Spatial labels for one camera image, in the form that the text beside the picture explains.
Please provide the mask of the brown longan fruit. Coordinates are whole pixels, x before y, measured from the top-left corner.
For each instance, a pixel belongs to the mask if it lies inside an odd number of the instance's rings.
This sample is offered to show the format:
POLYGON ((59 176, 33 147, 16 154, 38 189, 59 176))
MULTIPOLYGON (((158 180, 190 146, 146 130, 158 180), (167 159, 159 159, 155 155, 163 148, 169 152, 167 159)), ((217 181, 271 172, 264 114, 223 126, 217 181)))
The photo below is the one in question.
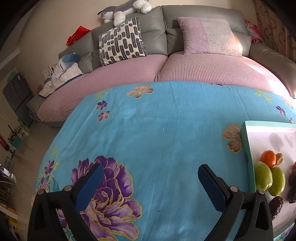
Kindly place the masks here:
POLYGON ((276 156, 276 165, 279 166, 283 162, 283 154, 277 153, 276 156))

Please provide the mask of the dark red date in tray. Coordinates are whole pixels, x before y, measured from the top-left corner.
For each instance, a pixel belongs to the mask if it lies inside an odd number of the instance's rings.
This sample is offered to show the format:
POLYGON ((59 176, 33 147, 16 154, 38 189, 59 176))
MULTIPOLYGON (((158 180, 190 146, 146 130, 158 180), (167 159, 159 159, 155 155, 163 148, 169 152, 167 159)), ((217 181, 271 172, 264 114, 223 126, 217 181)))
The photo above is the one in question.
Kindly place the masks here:
POLYGON ((289 176, 289 185, 291 189, 296 189, 296 170, 293 170, 292 173, 289 176))

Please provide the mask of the wrinkled dark red date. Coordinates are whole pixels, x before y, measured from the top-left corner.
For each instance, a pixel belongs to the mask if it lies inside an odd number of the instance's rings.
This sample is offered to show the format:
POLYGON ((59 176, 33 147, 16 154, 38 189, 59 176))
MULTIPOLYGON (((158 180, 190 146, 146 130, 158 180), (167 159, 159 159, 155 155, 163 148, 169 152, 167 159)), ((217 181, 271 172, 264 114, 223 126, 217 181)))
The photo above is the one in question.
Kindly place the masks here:
POLYGON ((287 200, 290 204, 296 203, 296 189, 291 188, 289 190, 287 200))

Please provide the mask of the red bag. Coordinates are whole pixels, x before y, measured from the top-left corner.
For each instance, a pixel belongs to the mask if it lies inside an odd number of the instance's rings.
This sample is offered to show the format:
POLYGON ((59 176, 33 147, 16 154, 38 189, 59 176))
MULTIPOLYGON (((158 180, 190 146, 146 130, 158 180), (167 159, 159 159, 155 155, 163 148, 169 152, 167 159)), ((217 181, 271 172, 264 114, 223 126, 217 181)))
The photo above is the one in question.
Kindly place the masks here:
POLYGON ((83 36, 88 34, 91 30, 83 26, 79 26, 78 29, 67 39, 66 46, 70 47, 77 40, 81 39, 83 36))

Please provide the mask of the pink sofa cover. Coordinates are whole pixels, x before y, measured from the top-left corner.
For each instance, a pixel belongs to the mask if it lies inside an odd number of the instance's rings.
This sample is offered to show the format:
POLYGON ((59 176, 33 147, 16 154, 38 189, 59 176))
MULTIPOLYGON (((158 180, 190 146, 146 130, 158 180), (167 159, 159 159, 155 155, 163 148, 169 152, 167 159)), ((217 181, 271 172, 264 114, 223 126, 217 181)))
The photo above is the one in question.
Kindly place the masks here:
POLYGON ((274 74, 247 57, 177 52, 169 57, 154 54, 120 61, 83 74, 44 99, 37 117, 42 122, 62 122, 87 95, 116 86, 155 81, 237 85, 290 96, 274 74))

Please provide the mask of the elongated dark red date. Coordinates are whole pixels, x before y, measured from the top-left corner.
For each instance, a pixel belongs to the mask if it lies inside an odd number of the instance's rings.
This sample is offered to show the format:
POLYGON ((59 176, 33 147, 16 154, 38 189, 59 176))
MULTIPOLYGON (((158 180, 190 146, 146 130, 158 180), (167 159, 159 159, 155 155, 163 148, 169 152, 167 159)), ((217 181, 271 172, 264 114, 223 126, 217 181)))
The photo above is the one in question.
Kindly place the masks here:
POLYGON ((283 207, 283 198, 281 196, 276 196, 269 202, 271 220, 274 220, 278 216, 278 214, 282 210, 282 207, 283 207))

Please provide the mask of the small green fruit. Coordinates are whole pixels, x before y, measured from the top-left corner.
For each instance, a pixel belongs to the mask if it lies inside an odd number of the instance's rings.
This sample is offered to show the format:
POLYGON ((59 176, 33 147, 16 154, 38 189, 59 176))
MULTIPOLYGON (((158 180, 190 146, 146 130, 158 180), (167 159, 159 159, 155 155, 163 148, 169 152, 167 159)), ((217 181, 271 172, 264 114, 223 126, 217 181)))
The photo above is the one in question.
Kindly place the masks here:
POLYGON ((285 189, 285 174, 278 166, 272 168, 271 173, 273 175, 273 184, 268 191, 271 196, 278 196, 285 189))

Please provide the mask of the grey white plush toy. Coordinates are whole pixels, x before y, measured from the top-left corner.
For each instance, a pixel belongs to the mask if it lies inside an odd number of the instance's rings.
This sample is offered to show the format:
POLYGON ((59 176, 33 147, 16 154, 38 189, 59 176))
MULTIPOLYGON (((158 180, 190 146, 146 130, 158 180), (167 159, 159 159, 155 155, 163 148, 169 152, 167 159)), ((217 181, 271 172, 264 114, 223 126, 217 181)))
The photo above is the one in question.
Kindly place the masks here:
POLYGON ((119 6, 109 6, 100 11, 104 23, 113 22, 114 27, 117 27, 125 22, 126 16, 140 12, 147 14, 152 10, 152 5, 145 0, 130 0, 119 6))

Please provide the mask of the dark storage cabinet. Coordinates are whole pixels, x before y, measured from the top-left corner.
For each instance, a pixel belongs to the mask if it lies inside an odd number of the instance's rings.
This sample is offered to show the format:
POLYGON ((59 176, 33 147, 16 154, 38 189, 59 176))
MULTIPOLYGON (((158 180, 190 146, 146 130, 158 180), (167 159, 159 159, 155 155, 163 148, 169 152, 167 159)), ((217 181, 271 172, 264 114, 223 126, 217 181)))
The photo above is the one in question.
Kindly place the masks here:
POLYGON ((4 97, 8 101, 14 113, 27 127, 31 125, 33 119, 29 112, 28 103, 33 98, 33 94, 25 78, 16 74, 3 89, 4 97))

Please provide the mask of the white blue clothing pile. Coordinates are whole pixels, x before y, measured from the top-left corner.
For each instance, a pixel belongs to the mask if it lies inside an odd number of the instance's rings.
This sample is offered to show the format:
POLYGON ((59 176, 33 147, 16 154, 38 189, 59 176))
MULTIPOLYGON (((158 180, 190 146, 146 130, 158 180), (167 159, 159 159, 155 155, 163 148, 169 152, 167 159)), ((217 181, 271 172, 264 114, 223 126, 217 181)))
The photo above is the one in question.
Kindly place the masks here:
POLYGON ((71 80, 82 76, 83 72, 78 66, 80 59, 81 57, 76 53, 63 56, 56 64, 51 77, 45 81, 44 87, 38 95, 47 98, 71 80))

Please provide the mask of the pink square cushion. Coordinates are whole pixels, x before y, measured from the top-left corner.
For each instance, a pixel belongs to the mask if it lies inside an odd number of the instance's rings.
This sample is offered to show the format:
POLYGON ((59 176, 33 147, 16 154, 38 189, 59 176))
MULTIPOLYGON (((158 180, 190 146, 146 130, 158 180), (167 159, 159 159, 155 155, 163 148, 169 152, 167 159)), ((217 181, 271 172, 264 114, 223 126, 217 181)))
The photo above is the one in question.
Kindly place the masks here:
POLYGON ((222 54, 241 57, 242 46, 225 19, 178 17, 184 54, 222 54))

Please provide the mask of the brown patterned curtain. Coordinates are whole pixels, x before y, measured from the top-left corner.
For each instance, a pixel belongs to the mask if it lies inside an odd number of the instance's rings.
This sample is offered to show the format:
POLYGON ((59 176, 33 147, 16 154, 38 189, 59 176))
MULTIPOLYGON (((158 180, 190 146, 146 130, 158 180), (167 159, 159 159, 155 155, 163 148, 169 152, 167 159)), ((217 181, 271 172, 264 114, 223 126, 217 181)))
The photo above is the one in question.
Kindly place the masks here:
POLYGON ((253 1, 265 44, 295 62, 295 40, 280 18, 261 1, 253 1))

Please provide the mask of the grey leather sofa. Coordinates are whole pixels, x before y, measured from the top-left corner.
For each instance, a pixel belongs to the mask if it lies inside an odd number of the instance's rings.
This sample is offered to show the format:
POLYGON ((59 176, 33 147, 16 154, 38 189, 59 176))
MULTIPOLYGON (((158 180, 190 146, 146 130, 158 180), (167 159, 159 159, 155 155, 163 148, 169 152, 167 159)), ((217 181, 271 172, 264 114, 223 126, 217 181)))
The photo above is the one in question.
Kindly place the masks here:
MULTIPOLYGON (((281 81, 290 96, 295 97, 295 63, 264 44, 252 43, 243 14, 238 10, 214 6, 166 5, 155 7, 148 14, 139 14, 142 40, 147 56, 158 54, 169 57, 174 53, 183 52, 183 34, 177 22, 180 16, 225 19, 242 46, 242 57, 247 57, 267 68, 281 81)), ((72 46, 60 52, 59 56, 78 54, 81 57, 79 67, 83 74, 102 67, 99 63, 98 37, 110 30, 112 26, 112 23, 107 23, 93 29, 72 46)), ((29 114, 36 121, 41 121, 37 117, 37 111, 44 99, 35 95, 28 103, 29 114)), ((60 127, 64 121, 43 123, 60 127)))

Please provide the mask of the black white patterned cushion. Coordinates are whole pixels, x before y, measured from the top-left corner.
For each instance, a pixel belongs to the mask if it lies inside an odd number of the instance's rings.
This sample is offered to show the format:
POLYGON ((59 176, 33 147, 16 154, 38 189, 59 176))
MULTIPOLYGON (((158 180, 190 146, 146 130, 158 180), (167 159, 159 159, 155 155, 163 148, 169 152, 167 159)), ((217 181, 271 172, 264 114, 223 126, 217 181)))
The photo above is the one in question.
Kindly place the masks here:
POLYGON ((126 20, 98 37, 99 62, 107 66, 123 60, 147 56, 139 17, 126 20))

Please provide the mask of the blue floral tablecloth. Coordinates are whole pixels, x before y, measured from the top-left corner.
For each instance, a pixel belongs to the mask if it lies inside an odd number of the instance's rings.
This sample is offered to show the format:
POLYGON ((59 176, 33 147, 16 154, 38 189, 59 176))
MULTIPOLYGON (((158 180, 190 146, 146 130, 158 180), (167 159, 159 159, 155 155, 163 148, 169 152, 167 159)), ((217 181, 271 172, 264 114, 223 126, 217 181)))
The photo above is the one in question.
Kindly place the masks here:
POLYGON ((102 183, 81 212, 97 240, 203 240, 219 213, 198 168, 207 164, 247 191, 245 121, 294 123, 295 104, 274 92, 199 82, 91 94, 50 145, 34 190, 60 191, 99 163, 102 183))

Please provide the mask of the orange mandarin on cloth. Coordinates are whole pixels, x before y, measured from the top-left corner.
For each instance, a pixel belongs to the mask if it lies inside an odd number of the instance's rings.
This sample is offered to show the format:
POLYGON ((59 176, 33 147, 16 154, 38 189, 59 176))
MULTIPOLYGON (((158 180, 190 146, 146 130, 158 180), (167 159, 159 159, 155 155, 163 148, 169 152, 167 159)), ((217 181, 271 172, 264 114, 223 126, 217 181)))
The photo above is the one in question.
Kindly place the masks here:
POLYGON ((259 160, 265 163, 270 169, 272 169, 276 164, 275 152, 273 152, 272 150, 266 150, 261 154, 259 160))

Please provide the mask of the large green fruit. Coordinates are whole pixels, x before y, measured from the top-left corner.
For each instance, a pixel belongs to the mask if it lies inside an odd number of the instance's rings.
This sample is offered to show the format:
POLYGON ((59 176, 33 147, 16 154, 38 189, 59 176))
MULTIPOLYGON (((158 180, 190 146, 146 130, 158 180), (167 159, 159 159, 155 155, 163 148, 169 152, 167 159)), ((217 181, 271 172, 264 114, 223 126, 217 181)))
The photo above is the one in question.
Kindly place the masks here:
POLYGON ((256 190, 267 190, 273 184, 271 169, 264 162, 258 161, 254 165, 255 187, 256 190))

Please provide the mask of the pink floral cloth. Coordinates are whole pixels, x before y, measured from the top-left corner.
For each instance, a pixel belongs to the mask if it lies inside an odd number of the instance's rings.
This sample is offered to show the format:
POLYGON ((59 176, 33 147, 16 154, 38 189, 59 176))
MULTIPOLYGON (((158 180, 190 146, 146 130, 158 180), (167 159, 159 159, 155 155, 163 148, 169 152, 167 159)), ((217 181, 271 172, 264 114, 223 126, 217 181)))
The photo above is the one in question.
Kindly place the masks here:
POLYGON ((245 25, 248 30, 248 33, 251 37, 252 43, 262 43, 264 44, 263 35, 259 30, 259 27, 256 24, 251 23, 248 20, 245 20, 245 25))

